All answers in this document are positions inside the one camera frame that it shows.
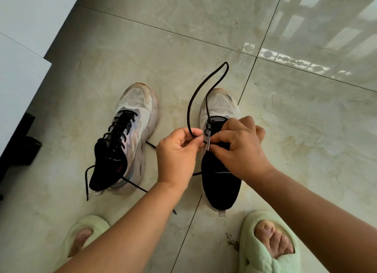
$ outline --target person's left arm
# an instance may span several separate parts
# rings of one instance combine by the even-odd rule
[[[158,182],[118,222],[55,273],[139,273],[194,172],[202,130],[180,128],[157,146]]]

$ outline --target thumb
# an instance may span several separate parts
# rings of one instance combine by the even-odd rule
[[[197,152],[201,143],[203,143],[203,137],[202,136],[199,136],[199,137],[196,137],[194,139],[192,139],[188,144],[187,146],[185,147],[186,151],[193,151],[193,152]]]
[[[230,151],[227,149],[224,149],[220,146],[211,144],[210,145],[210,152],[216,156],[224,165],[226,164],[226,161],[230,160]]]

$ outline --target shoelace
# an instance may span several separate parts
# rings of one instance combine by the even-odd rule
[[[207,123],[206,123],[206,128],[204,130],[204,135],[207,135],[207,132],[208,131],[211,131],[211,129],[214,129],[216,131],[219,131],[221,130],[221,128],[219,128],[220,126],[222,127],[222,125],[224,124],[224,122],[226,122],[228,119],[225,118],[225,117],[222,117],[222,116],[210,116],[210,112],[209,112],[209,109],[208,109],[208,95],[211,93],[211,91],[224,79],[225,75],[227,75],[228,73],[228,70],[229,70],[229,64],[228,62],[224,62],[222,65],[220,65],[214,72],[212,72],[210,75],[208,75],[205,80],[203,80],[203,82],[198,86],[198,88],[195,90],[194,94],[192,95],[191,99],[190,99],[190,102],[188,104],[188,107],[187,107],[187,127],[188,127],[188,131],[190,132],[191,136],[192,137],[196,137],[194,135],[194,133],[192,133],[192,130],[191,130],[191,125],[190,125],[190,111],[191,111],[191,105],[196,97],[196,95],[198,94],[199,90],[203,87],[204,84],[206,84],[206,82],[212,77],[214,76],[217,72],[219,72],[220,69],[223,68],[223,66],[226,65],[227,68],[224,72],[224,74],[221,76],[221,78],[211,87],[211,89],[207,92],[207,94],[205,95],[205,109],[207,111]],[[131,120],[132,121],[135,121],[135,116],[137,115],[135,112],[133,111],[130,111],[130,110],[121,110],[118,112],[119,116],[116,116],[115,117],[115,121],[111,124],[111,126],[109,127],[108,129],[108,133],[105,133],[103,135],[103,138],[106,142],[110,142],[110,143],[120,143],[121,146],[124,148],[124,145],[121,141],[121,138],[123,137],[124,140],[126,139],[126,136],[125,134],[123,133],[124,130],[122,130],[121,132],[114,132],[114,133],[111,133],[112,131],[114,131],[115,128],[120,128],[120,129],[125,129],[127,128],[127,134],[129,133],[130,131],[130,127],[131,127]],[[215,118],[215,117],[219,117],[219,118],[223,118],[224,120],[223,121],[213,121],[211,120],[211,118]],[[120,135],[118,138],[116,139],[108,139],[108,136],[115,136],[115,135]],[[154,149],[156,149],[156,146],[154,146],[153,144],[149,143],[148,141],[146,141],[146,143],[148,145],[150,145],[151,147],[153,147]],[[86,186],[86,200],[88,201],[89,200],[89,188],[88,188],[88,170],[90,170],[91,168],[93,168],[95,165],[92,165],[90,167],[88,167],[85,171],[85,186]],[[197,173],[193,173],[193,176],[197,176],[197,175],[201,175],[202,172],[197,172]],[[130,183],[131,185],[133,185],[134,187],[138,188],[139,190],[142,190],[144,192],[148,192],[147,190],[144,190],[143,188],[139,187],[138,185],[136,185],[135,183],[131,182],[130,180],[127,180],[125,177],[123,177],[121,174],[119,174],[119,177],[123,180],[125,180],[127,183]]]

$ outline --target shoe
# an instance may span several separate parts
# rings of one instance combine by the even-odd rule
[[[144,174],[144,148],[158,122],[157,99],[143,83],[131,85],[118,102],[113,122],[94,146],[95,165],[89,187],[127,194]]]
[[[199,125],[203,134],[210,136],[221,131],[229,118],[241,118],[237,102],[222,88],[215,88],[208,94],[208,111],[205,99],[199,112]],[[230,144],[220,142],[217,145],[229,150]],[[205,196],[212,209],[219,211],[219,216],[230,209],[237,199],[241,180],[232,175],[218,158],[206,151],[202,158],[202,185]]]

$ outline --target tile floor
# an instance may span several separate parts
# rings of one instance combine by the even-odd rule
[[[146,82],[160,101],[152,143],[186,125],[191,94],[223,61],[221,87],[267,135],[286,174],[377,226],[377,0],[78,0],[46,58],[32,101],[43,147],[0,185],[0,272],[51,272],[81,216],[118,220],[143,195],[90,195],[84,172],[120,93]],[[197,112],[211,81],[192,108]],[[157,178],[147,148],[142,186]],[[242,185],[219,218],[193,177],[145,272],[237,272],[237,241],[252,210],[272,210]],[[326,272],[302,244],[303,272]]]

